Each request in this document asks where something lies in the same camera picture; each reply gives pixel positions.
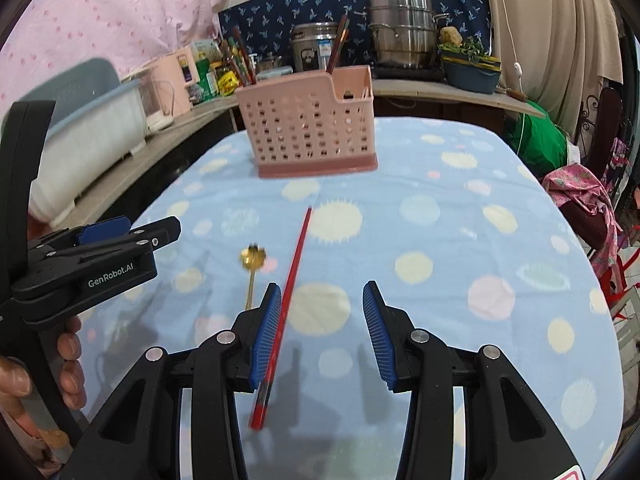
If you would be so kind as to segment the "person's left hand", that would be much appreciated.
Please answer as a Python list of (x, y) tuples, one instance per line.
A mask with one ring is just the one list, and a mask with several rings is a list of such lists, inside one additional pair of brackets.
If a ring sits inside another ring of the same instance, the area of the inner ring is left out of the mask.
[(60, 374), (64, 360), (58, 352), (58, 338), (68, 321), (43, 326), (30, 325), (9, 313), (1, 315), (1, 355), (20, 364), (32, 380), (32, 392), (23, 400), (26, 413), (39, 430), (57, 431), (76, 442), (88, 426), (78, 410), (63, 399)]

